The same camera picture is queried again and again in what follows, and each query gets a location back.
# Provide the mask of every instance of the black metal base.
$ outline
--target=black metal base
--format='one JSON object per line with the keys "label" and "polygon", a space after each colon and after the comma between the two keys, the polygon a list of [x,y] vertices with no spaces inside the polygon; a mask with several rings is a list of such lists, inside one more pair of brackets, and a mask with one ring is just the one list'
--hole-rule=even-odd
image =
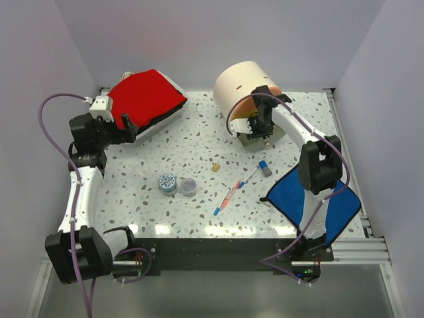
{"label": "black metal base", "polygon": [[[293,239],[270,238],[136,238],[135,246],[153,251],[153,265],[149,276],[159,276],[163,270],[273,271],[275,274],[283,274],[259,263],[259,260],[276,254],[279,248],[283,249],[292,241]],[[304,257],[283,256],[270,263],[293,273],[301,272],[302,278],[316,278],[316,266],[292,266],[292,261],[314,262],[318,255],[321,255],[321,261],[334,260],[331,249],[329,252],[317,249],[315,253],[308,253]],[[128,258],[118,256],[116,260]],[[143,254],[142,271],[147,264],[147,255]],[[113,275],[137,276],[135,259],[134,266],[114,265]]]}

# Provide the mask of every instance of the speckled white table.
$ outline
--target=speckled white table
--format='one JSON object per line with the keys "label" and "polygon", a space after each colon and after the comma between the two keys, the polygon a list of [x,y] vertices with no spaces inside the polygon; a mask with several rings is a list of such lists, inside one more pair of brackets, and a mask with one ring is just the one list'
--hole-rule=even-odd
{"label": "speckled white table", "polygon": [[[136,237],[292,238],[293,225],[259,202],[298,161],[300,151],[288,136],[267,150],[247,152],[225,130],[211,91],[189,92],[181,118],[141,144],[110,146],[99,190],[95,226],[103,232],[130,225]],[[288,93],[295,108],[320,131],[336,134],[325,93]],[[216,217],[213,212],[227,187],[265,159],[273,174],[257,172]],[[213,172],[214,163],[221,165]],[[172,173],[180,182],[193,178],[197,195],[162,195],[158,178]],[[340,237],[363,238],[357,215]]]}

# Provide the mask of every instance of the white wall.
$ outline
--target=white wall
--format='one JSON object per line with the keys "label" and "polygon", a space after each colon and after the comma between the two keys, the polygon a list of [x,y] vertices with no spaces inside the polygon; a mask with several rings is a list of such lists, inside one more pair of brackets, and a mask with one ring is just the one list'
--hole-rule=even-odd
{"label": "white wall", "polygon": [[258,62],[284,89],[335,87],[384,0],[55,0],[96,83],[158,68],[212,88]]}
{"label": "white wall", "polygon": [[355,172],[408,317],[424,312],[424,2],[386,0],[336,89]]}
{"label": "white wall", "polygon": [[[95,86],[51,0],[2,0],[0,43],[0,312],[23,317],[69,191],[66,162],[39,129],[37,109],[52,93],[92,95]],[[46,107],[61,145],[84,109],[71,99]]]}

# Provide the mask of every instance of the blue cloth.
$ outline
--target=blue cloth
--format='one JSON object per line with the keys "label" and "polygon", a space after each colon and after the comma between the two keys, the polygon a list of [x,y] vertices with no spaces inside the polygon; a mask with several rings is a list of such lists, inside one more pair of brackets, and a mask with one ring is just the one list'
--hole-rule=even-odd
{"label": "blue cloth", "polygon": [[[342,188],[343,185],[342,181],[338,181],[335,191]],[[303,215],[305,190],[297,176],[297,166],[280,179],[261,201],[269,201],[299,229]],[[327,219],[325,220],[327,228],[326,246],[330,245],[342,233],[360,208],[361,202],[350,188],[330,199]]]}

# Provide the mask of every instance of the small round container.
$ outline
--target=small round container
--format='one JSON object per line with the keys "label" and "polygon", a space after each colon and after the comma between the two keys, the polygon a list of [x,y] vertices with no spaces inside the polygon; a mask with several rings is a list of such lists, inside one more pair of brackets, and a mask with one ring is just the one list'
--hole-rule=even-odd
{"label": "small round container", "polygon": [[180,186],[181,193],[186,197],[193,197],[196,195],[197,186],[196,181],[191,178],[186,178],[181,182]]}
{"label": "small round container", "polygon": [[178,191],[177,178],[171,174],[161,175],[158,180],[158,183],[159,183],[159,190],[162,192],[162,194],[166,195],[167,197],[173,196]]}

